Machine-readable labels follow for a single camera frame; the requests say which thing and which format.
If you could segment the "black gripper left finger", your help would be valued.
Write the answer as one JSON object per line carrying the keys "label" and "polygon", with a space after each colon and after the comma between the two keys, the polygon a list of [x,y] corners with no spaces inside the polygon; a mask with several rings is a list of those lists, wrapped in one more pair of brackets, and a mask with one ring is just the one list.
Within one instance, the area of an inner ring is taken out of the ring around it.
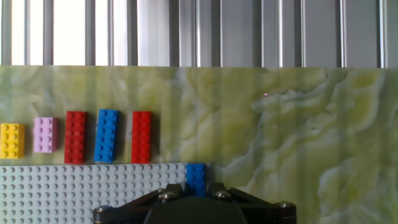
{"label": "black gripper left finger", "polygon": [[93,210],[93,223],[144,223],[146,216],[156,206],[183,198],[186,183],[167,184],[120,207],[101,205]]}

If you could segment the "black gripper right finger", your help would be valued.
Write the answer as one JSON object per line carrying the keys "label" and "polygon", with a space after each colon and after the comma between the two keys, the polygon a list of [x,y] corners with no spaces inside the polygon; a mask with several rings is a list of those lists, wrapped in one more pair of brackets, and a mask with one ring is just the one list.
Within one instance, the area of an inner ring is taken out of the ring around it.
{"label": "black gripper right finger", "polygon": [[212,199],[237,206],[248,223],[297,224],[297,207],[292,202],[269,203],[222,183],[210,184],[207,194]]}

